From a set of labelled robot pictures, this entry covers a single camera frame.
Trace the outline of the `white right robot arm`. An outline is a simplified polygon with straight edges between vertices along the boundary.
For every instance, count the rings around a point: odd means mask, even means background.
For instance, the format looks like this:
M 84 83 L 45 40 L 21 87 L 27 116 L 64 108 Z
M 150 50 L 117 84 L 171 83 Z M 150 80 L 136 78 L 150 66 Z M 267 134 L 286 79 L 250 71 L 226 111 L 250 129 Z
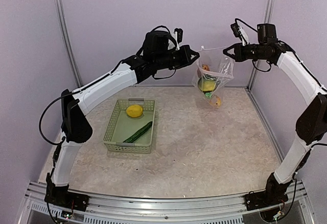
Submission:
M 253 31 L 257 43 L 250 43 L 246 32 L 237 23 L 230 26 L 234 36 L 240 40 L 223 50 L 223 54 L 236 62 L 250 60 L 266 61 L 276 66 L 293 83 L 303 99 L 303 111 L 295 123 L 295 137 L 280 166 L 269 176 L 261 200 L 273 205 L 292 181 L 297 172 L 306 164 L 313 147 L 326 134 L 326 88 L 310 72 L 296 50 L 279 40 L 273 24 L 258 24 Z

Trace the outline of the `dark green cucumber toy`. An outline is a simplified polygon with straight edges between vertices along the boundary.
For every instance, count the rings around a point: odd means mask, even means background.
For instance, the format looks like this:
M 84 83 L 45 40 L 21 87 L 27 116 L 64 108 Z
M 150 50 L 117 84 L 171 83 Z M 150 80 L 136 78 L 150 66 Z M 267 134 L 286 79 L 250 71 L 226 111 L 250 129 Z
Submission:
M 133 135 L 131 135 L 129 138 L 124 140 L 124 143 L 134 143 L 138 139 L 140 139 L 144 134 L 146 134 L 151 128 L 152 128 L 153 122 L 150 121 L 146 125 L 144 125 L 142 128 L 140 128 L 138 131 L 136 131 Z

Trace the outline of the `green bok choy toy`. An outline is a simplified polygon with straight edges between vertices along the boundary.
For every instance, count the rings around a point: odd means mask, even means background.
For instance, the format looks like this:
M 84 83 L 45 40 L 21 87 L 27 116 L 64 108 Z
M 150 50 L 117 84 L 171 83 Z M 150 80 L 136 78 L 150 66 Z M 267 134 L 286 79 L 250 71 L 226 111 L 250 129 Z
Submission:
M 210 99 L 219 84 L 220 81 L 215 77 L 207 78 L 206 76 L 202 76 L 197 82 L 197 87 L 207 99 Z

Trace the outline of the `yellow lemon toy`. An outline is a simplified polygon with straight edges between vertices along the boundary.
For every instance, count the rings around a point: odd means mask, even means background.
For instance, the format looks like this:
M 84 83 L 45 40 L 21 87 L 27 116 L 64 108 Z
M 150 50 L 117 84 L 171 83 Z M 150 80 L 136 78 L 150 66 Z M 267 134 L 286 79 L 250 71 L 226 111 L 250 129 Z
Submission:
M 198 88 L 202 92 L 212 92 L 216 89 L 216 82 L 214 80 L 199 79 Z
M 126 114 L 131 118 L 139 118 L 143 115 L 143 110 L 141 105 L 130 105 L 126 109 Z

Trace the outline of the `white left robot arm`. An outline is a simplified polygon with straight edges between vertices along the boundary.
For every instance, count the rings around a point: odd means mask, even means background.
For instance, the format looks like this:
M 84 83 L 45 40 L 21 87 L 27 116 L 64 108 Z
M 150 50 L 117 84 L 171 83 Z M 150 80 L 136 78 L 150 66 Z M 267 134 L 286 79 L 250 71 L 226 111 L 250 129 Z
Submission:
M 151 30 L 135 55 L 119 61 L 113 70 L 83 87 L 62 92 L 58 98 L 62 111 L 61 140 L 55 144 L 60 151 L 46 180 L 53 189 L 52 199 L 59 205 L 66 206 L 72 200 L 67 191 L 72 166 L 79 148 L 92 136 L 86 115 L 119 91 L 154 77 L 159 70 L 176 71 L 192 65 L 200 54 L 189 45 L 180 45 L 181 41 L 181 29 L 175 29 L 173 34 Z

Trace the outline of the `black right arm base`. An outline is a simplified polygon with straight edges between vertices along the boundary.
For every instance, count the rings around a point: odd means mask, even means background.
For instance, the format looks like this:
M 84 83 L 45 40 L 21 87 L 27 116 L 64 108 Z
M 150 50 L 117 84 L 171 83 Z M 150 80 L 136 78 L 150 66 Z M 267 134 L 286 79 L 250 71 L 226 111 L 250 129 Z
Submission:
M 280 184 L 277 182 L 274 175 L 271 174 L 267 179 L 266 186 L 263 191 L 251 191 L 244 195 L 247 211 L 266 208 L 288 201 L 286 191 L 291 183 L 292 181 Z

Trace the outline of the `brown round cake toy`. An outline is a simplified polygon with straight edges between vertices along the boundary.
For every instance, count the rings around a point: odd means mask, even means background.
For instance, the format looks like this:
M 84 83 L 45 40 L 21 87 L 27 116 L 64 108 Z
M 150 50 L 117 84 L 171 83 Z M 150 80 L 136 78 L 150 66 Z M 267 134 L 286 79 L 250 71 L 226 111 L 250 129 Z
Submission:
M 204 70 L 204 71 L 210 71 L 209 66 L 206 65 L 206 64 L 202 64 L 201 68 L 202 68 L 202 70 Z

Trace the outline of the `yellow lemon toy front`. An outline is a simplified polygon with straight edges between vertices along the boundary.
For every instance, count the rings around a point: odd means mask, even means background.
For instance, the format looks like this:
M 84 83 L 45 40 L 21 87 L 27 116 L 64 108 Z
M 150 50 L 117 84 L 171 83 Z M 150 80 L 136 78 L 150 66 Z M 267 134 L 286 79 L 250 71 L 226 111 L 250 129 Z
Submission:
M 212 92 L 216 89 L 216 82 L 214 80 L 199 79 L 198 88 L 202 92 Z

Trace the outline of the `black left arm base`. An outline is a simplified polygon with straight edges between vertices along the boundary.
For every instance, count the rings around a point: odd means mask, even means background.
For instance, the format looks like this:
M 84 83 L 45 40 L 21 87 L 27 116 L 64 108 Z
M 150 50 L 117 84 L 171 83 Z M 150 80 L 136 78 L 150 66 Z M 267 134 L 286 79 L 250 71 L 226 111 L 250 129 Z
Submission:
M 44 201 L 55 206 L 85 212 L 88 206 L 89 196 L 70 192 L 68 186 L 57 187 L 54 184 L 49 184 L 46 187 Z

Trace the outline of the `yellow lemon toy back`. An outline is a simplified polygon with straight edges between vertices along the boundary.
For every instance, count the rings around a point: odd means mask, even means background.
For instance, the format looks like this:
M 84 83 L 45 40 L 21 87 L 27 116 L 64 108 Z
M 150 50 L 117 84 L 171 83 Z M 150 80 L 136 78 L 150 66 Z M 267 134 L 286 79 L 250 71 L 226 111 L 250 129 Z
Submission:
M 130 105 L 126 109 L 126 114 L 131 118 L 139 118 L 143 115 L 143 110 L 141 105 Z

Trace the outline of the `clear zip top bag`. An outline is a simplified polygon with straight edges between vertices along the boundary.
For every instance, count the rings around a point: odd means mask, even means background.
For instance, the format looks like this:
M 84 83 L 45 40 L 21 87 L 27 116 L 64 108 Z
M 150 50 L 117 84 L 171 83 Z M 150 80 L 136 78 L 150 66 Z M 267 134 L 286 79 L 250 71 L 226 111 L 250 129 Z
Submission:
M 229 60 L 223 54 L 223 49 L 224 48 L 222 47 L 205 48 L 204 46 L 201 46 L 199 51 L 200 57 L 195 61 L 196 69 L 192 78 L 192 85 L 197 89 L 198 92 L 200 92 L 208 104 L 210 99 L 207 99 L 197 87 L 197 82 L 202 76 L 206 76 L 207 78 L 215 77 L 220 81 L 220 84 L 218 85 L 213 95 L 219 96 L 221 101 L 223 101 L 223 91 L 225 85 L 234 79 L 233 68 L 235 62 Z M 208 65 L 210 71 L 202 70 L 202 64 Z

